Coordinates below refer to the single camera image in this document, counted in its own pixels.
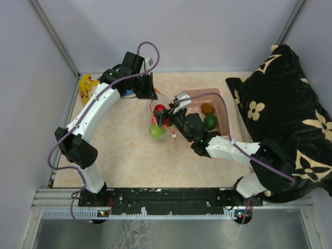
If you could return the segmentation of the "clear zip bag orange zipper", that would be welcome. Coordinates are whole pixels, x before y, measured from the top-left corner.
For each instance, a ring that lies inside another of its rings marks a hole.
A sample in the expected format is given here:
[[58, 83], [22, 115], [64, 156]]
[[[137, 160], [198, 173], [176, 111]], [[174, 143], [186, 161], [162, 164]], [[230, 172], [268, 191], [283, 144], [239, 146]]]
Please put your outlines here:
[[149, 134], [155, 141], [173, 141], [176, 139], [175, 128], [169, 126], [169, 119], [161, 117], [164, 109], [169, 109], [171, 100], [155, 88], [157, 100], [151, 100], [149, 110], [151, 112], [151, 120], [149, 126]]

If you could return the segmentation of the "green apple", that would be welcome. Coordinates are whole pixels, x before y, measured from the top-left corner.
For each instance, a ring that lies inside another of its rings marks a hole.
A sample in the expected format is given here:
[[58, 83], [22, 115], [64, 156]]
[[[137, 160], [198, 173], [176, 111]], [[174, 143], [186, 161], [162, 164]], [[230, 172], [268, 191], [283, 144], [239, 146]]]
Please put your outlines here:
[[151, 124], [149, 127], [149, 134], [153, 139], [162, 140], [165, 136], [165, 129], [159, 127], [157, 124]]

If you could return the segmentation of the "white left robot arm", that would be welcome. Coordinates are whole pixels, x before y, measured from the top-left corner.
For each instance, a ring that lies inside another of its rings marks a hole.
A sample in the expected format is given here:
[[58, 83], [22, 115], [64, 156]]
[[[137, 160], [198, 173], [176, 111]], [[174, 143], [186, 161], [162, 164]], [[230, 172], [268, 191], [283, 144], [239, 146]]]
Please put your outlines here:
[[61, 153], [82, 174], [84, 188], [90, 192], [89, 199], [95, 205], [104, 205], [108, 193], [102, 190], [105, 183], [96, 168], [98, 151], [90, 145], [90, 140], [111, 106], [128, 91], [137, 99], [157, 100], [152, 65], [152, 58], [127, 52], [121, 64], [102, 74], [94, 94], [79, 115], [66, 128], [55, 131]]

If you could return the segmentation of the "red pepper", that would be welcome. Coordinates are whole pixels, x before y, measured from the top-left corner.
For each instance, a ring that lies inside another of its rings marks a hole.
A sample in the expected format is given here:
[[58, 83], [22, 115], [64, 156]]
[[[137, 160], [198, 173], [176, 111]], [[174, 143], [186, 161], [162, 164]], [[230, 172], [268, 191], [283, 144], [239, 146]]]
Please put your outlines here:
[[155, 107], [154, 107], [154, 111], [157, 111], [157, 112], [161, 112], [162, 110], [166, 109], [166, 107], [162, 104], [157, 104]]

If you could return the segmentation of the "pink plastic bin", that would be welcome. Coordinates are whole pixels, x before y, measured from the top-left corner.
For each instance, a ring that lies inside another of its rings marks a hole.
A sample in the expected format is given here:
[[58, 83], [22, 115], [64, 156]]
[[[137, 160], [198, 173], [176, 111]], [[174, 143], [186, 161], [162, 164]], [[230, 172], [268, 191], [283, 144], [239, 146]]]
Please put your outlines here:
[[[205, 93], [217, 93], [221, 96], [220, 90], [218, 88], [195, 88], [195, 89], [185, 89], [182, 92], [185, 92], [188, 96], [193, 97], [197, 95], [202, 95]], [[214, 94], [209, 94], [202, 96], [200, 98], [191, 100], [191, 103], [186, 106], [187, 112], [186, 115], [192, 113], [198, 113], [200, 119], [204, 122], [206, 115], [215, 116], [215, 127], [213, 130], [208, 131], [218, 131], [221, 136], [228, 137], [228, 125], [226, 112], [221, 98]], [[208, 128], [212, 127], [212, 117], [207, 119]]]

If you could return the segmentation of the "dark green lime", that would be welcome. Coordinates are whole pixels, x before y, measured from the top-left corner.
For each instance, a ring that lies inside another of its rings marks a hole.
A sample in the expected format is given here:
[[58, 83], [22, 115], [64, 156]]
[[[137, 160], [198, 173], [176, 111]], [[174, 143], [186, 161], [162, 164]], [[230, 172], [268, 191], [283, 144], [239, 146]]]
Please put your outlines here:
[[204, 118], [205, 128], [209, 131], [215, 129], [217, 127], [218, 121], [214, 114], [208, 114]]

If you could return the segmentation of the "red apple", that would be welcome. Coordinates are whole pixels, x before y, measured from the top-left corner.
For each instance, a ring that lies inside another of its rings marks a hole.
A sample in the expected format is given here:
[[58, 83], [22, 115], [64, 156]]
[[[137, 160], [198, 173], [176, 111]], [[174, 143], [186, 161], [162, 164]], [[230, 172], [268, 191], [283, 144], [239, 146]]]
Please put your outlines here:
[[155, 116], [151, 117], [151, 124], [152, 125], [158, 125], [158, 120], [157, 120], [157, 118]]

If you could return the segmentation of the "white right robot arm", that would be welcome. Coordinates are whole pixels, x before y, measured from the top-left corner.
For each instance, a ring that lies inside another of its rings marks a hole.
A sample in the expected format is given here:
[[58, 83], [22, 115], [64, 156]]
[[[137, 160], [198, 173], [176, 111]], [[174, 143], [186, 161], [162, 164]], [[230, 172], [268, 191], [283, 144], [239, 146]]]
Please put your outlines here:
[[176, 105], [155, 108], [153, 115], [159, 126], [175, 126], [197, 155], [227, 159], [252, 168], [253, 173], [239, 179], [231, 193], [237, 205], [246, 204], [250, 197], [266, 190], [280, 193], [287, 184], [295, 182], [289, 156], [273, 141], [245, 143], [223, 138], [217, 131], [208, 131], [199, 114], [188, 114], [186, 108]]

